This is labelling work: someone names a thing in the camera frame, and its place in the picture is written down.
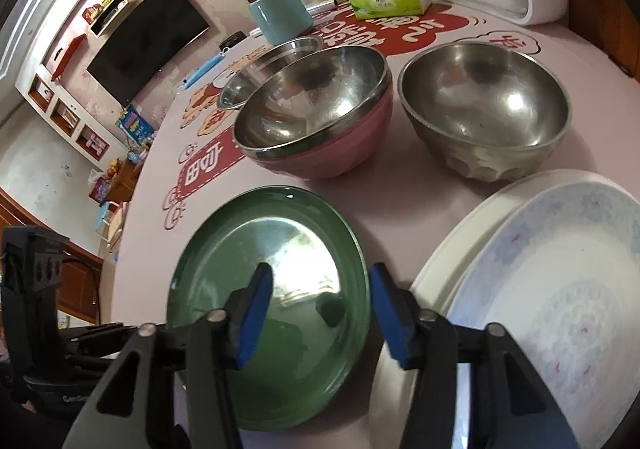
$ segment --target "stacked bowls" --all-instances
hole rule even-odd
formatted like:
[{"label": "stacked bowls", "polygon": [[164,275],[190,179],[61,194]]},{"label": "stacked bowls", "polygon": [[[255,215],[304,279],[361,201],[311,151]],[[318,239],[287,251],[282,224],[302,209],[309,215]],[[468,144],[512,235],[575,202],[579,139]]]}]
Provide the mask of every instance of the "stacked bowls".
[{"label": "stacked bowls", "polygon": [[306,55],[317,52],[322,48],[323,43],[322,38],[318,36],[303,36],[262,54],[229,79],[218,98],[218,108],[220,110],[240,108],[273,74]]},{"label": "stacked bowls", "polygon": [[366,46],[307,55],[273,75],[242,107],[234,139],[270,171],[338,176],[382,142],[393,106],[385,57]]}]

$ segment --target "pink tablecloth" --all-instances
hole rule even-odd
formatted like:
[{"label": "pink tablecloth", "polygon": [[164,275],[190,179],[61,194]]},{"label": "pink tablecloth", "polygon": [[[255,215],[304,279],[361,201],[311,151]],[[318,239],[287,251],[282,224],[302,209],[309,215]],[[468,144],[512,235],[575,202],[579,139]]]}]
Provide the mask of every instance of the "pink tablecloth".
[{"label": "pink tablecloth", "polygon": [[[498,42],[534,55],[556,74],[574,106],[572,129],[543,168],[594,171],[640,197],[640,86],[562,26],[519,28],[443,4],[421,18],[358,22],[343,9],[323,21],[316,34],[330,46],[370,44],[381,50],[394,80],[419,50],[459,39]],[[377,152],[337,179],[303,182],[242,158],[231,140],[235,113],[216,112],[212,105],[220,91],[215,85],[222,86],[230,69],[241,66],[239,60],[265,46],[263,38],[243,41],[175,100],[130,208],[114,282],[113,320],[163,321],[168,285],[191,235],[215,209],[251,188],[289,184],[318,193],[353,226],[367,262],[385,261],[408,284],[450,230],[499,187],[464,180],[436,162],[414,134],[397,93]],[[368,385],[377,348],[375,342],[368,347],[362,368],[327,412],[286,433],[248,434],[247,447],[368,448]]]}]

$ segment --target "white plate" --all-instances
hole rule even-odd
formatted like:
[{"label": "white plate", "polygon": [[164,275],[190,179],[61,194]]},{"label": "white plate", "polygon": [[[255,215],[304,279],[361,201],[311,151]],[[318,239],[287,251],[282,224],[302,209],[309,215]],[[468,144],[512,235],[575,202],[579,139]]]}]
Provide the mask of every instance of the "white plate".
[{"label": "white plate", "polygon": [[[587,171],[558,169],[533,174],[504,187],[462,220],[431,254],[411,287],[421,306],[446,312],[462,274],[506,218],[540,192],[579,180],[616,186]],[[374,449],[400,445],[414,389],[415,372],[402,371],[383,347],[369,404],[369,430]]]},{"label": "white plate", "polygon": [[[640,389],[640,204],[600,182],[524,204],[468,267],[447,314],[507,327],[582,449],[599,449]],[[466,445],[468,366],[458,367],[454,447]]]}]

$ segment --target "television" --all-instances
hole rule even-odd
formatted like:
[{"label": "television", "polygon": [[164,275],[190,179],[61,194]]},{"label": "television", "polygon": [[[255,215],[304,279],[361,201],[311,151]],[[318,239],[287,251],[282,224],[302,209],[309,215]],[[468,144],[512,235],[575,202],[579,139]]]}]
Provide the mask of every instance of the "television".
[{"label": "television", "polygon": [[87,71],[127,107],[209,24],[189,0],[143,0],[113,31]]}]

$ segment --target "screw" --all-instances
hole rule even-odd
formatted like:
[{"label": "screw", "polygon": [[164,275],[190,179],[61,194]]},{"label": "screw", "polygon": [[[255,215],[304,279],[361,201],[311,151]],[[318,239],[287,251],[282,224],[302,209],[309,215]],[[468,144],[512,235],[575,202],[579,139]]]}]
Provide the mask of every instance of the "screw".
[{"label": "screw", "polygon": [[153,323],[144,323],[138,328],[140,337],[151,337],[154,333],[156,333],[156,325]]},{"label": "screw", "polygon": [[504,335],[506,334],[506,332],[504,331],[504,327],[498,323],[489,324],[487,330],[489,332],[489,335],[492,335],[494,337],[504,337]]},{"label": "screw", "polygon": [[420,315],[418,316],[418,320],[423,323],[433,323],[437,318],[438,314],[433,310],[420,310]]},{"label": "screw", "polygon": [[226,312],[222,310],[222,308],[217,308],[216,310],[212,310],[207,315],[207,321],[210,323],[222,323],[226,319]]}]

